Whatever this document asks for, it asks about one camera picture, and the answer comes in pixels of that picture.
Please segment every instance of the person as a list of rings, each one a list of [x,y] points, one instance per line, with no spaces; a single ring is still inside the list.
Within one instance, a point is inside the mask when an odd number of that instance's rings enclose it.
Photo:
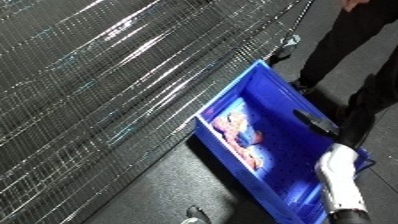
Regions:
[[[343,9],[332,29],[318,43],[291,85],[301,94],[315,86],[348,54],[398,19],[398,0],[341,0]],[[362,142],[371,129],[375,114],[398,101],[398,47],[376,75],[350,96],[341,133],[352,144]]]

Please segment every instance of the blue plastic crate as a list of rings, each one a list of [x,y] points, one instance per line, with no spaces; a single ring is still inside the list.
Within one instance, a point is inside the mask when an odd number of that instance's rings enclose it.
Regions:
[[[198,112],[195,133],[278,223],[322,223],[326,215],[314,166],[332,141],[309,130],[294,109],[326,118],[259,60]],[[245,113],[264,134],[264,141],[252,146],[262,168],[247,166],[212,127],[214,118],[231,111]],[[368,157],[362,149],[357,165]]]

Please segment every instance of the pink object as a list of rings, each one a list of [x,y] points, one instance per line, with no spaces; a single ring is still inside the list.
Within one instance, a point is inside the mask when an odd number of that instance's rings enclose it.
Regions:
[[[258,158],[251,150],[242,147],[238,142],[238,135],[244,133],[249,123],[247,117],[243,113],[231,112],[226,117],[216,117],[213,120],[213,127],[223,134],[225,141],[242,157],[247,165],[257,170],[263,166],[263,161]],[[263,141],[263,134],[259,131],[254,132],[252,137],[252,144],[258,144]]]

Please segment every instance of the person's leg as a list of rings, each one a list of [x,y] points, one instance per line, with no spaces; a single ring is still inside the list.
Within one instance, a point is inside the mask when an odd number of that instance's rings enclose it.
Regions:
[[[395,20],[398,1],[371,0],[350,13],[342,10],[333,28],[319,42],[300,74],[300,83],[313,87],[345,56],[357,49],[382,27]]]
[[[375,122],[375,114],[398,102],[398,47],[376,76],[369,76],[351,96],[348,118],[340,128],[337,142],[358,148]]]
[[[398,102],[398,47],[376,76],[369,76],[361,89],[350,97],[348,112],[359,105],[376,114]]]

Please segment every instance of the black shoe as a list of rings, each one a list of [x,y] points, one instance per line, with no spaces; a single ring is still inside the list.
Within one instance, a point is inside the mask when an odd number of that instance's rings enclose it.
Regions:
[[[358,106],[342,123],[337,142],[357,150],[366,140],[375,120],[376,117],[372,112],[365,107]]]
[[[206,213],[198,206],[192,205],[187,210],[187,217],[188,218],[197,218],[200,221],[211,224],[210,218],[206,215]]]
[[[292,82],[290,82],[290,85],[301,95],[309,95],[312,92],[314,92],[315,87],[309,87],[301,83],[300,79],[296,79]]]

